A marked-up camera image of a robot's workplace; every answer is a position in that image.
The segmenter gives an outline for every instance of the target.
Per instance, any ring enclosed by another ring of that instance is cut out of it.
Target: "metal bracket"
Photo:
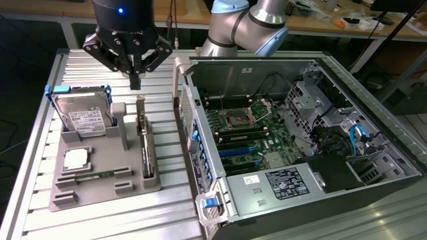
[[[179,96],[179,80],[180,75],[183,75],[187,70],[192,66],[192,62],[189,60],[189,57],[176,57],[175,58],[175,64],[173,64],[173,74],[172,74],[172,98],[176,98]]]

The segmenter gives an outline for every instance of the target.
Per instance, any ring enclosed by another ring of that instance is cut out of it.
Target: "aluminum extrusion table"
[[[142,87],[137,91],[129,90],[129,81],[121,73],[110,72],[82,50],[57,54],[48,83],[81,87],[108,83],[112,100],[126,103],[126,122],[134,121],[136,95],[145,95],[145,111],[153,125],[163,189],[159,192],[49,212],[46,207],[61,122],[42,98],[2,220],[1,240],[203,238],[172,109],[173,58],[192,54],[191,50],[175,52],[156,71],[147,74],[141,81]],[[285,52],[276,56],[303,54],[317,55],[328,64],[341,68],[340,64],[320,52]],[[257,239],[425,239],[425,183],[424,179],[365,208]]]

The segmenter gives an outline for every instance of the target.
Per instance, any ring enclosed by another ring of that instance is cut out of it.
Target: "blue pcie slot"
[[[253,148],[244,148],[244,149],[239,149],[239,150],[232,150],[232,151],[220,151],[219,152],[219,156],[221,158],[224,157],[232,157],[232,156],[237,156],[237,155],[245,155],[253,152]]]

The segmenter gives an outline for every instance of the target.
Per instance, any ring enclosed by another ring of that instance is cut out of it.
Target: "sticker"
[[[265,173],[275,198],[289,199],[309,194],[303,178],[295,167]]]
[[[244,176],[243,177],[244,180],[244,184],[249,185],[249,184],[256,184],[260,182],[260,178],[257,175],[252,175],[252,176]]]
[[[73,128],[78,134],[105,131],[101,111],[76,111],[68,113]]]
[[[243,68],[243,69],[241,69],[241,73],[243,73],[243,74],[249,74],[249,73],[252,73],[252,68]]]

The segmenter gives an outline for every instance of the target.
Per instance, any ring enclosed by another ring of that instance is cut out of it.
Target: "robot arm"
[[[130,89],[138,90],[140,75],[152,72],[172,54],[171,43],[156,31],[153,0],[92,0],[92,3],[97,27],[96,33],[86,36],[82,49],[113,72],[128,74]],[[151,48],[152,54],[142,59]]]
[[[288,0],[257,0],[249,9],[247,0],[215,0],[201,56],[237,56],[237,45],[257,56],[273,54],[288,33],[287,5]]]
[[[86,36],[82,49],[113,72],[129,76],[130,90],[141,88],[140,75],[152,72],[172,54],[171,43],[155,27],[153,0],[92,0],[96,33]],[[201,56],[237,55],[237,45],[257,56],[269,56],[288,33],[288,0],[215,0],[208,38]],[[147,51],[155,48],[142,59]]]

